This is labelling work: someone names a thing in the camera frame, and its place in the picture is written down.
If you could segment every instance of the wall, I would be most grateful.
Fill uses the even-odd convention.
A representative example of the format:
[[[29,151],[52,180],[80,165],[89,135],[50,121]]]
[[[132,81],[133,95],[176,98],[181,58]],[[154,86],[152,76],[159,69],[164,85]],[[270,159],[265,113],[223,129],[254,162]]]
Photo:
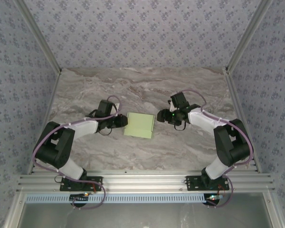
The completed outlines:
[[[285,211],[285,0],[275,0],[232,73],[264,172]]]
[[[226,66],[259,0],[26,0],[60,67]]]
[[[0,0],[0,228],[28,169],[56,74],[12,0]]]

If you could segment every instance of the gray marble table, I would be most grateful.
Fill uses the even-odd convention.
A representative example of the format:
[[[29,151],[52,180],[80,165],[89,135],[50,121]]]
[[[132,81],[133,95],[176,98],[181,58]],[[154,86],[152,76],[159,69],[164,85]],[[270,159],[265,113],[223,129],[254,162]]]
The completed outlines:
[[[186,88],[205,96],[207,111],[235,118],[219,68],[69,68],[60,76],[50,120],[62,124],[81,119],[109,95],[120,97],[125,115],[156,115],[169,108],[171,95]],[[190,104],[202,104],[195,94],[185,96]],[[216,156],[214,138],[194,126],[176,131],[173,125],[155,122],[152,139],[123,133],[123,129],[113,129],[109,136],[86,135],[74,141],[71,158],[87,170],[201,170]]]

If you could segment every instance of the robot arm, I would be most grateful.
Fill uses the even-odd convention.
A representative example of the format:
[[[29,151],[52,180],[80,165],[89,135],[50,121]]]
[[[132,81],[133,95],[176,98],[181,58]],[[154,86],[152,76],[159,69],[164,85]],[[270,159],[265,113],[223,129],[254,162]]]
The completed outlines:
[[[91,120],[91,118],[109,117],[112,109],[117,112],[117,105],[114,103],[102,100],[97,110],[91,112],[87,118],[78,121],[77,124],[70,124],[59,129],[54,134],[50,135],[47,140],[41,145],[36,153],[36,158],[44,163],[48,163],[56,168],[59,173],[73,178],[75,180],[83,180],[86,178],[86,171],[78,166],[71,158],[71,148],[73,140],[83,137],[87,134],[94,134],[100,132],[104,128],[118,128],[124,127],[128,124],[128,119],[122,114],[103,120]],[[37,145],[48,133],[59,127],[60,124],[49,122],[43,130]]]
[[[239,119],[232,121],[221,119],[200,108],[199,105],[189,105],[183,93],[171,96],[170,109],[159,111],[157,120],[167,121],[174,126],[182,122],[198,126],[214,136],[217,157],[202,170],[201,180],[207,189],[217,185],[217,180],[236,162],[249,156],[250,150],[246,140],[233,127],[232,123],[247,135],[243,123]]]

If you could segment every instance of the black mounting plate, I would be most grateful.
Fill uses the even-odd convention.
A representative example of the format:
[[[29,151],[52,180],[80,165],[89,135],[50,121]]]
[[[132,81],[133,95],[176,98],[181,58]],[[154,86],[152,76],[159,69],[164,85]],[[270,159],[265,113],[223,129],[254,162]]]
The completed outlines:
[[[186,176],[186,180],[184,183],[187,185],[188,191],[218,191],[222,190],[219,185],[221,185],[225,190],[229,190],[229,184],[227,178],[221,178],[221,180],[218,182],[216,186],[214,186],[212,189],[208,189],[205,187],[201,180],[201,176]]]
[[[86,177],[87,181],[96,181],[100,184],[103,184],[103,177]],[[101,191],[101,187],[99,185],[94,185],[95,191]],[[79,183],[74,182],[66,178],[61,179],[60,183],[60,191],[94,191],[93,184],[90,183]]]

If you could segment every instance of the aluminum rail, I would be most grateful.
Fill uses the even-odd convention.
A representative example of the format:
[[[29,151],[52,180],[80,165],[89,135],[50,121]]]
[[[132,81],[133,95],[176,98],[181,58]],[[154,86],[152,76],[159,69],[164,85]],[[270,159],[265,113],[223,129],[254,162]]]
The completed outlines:
[[[186,176],[198,176],[200,171],[88,171],[88,176],[102,176],[107,193],[213,193],[216,191],[187,191]],[[39,171],[22,175],[17,192],[61,193],[54,173]],[[267,173],[232,171],[228,174],[234,192],[253,193],[274,191],[273,178]]]

